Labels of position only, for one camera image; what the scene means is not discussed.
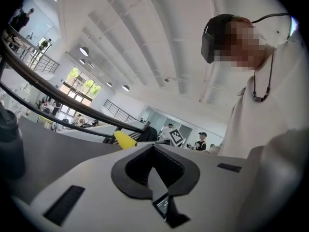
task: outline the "dark cylinder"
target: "dark cylinder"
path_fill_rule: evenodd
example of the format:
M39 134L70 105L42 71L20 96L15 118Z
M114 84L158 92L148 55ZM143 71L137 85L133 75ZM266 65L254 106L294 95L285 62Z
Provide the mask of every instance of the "dark cylinder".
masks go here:
M18 179L24 173L24 147L17 117L0 103L0 174Z

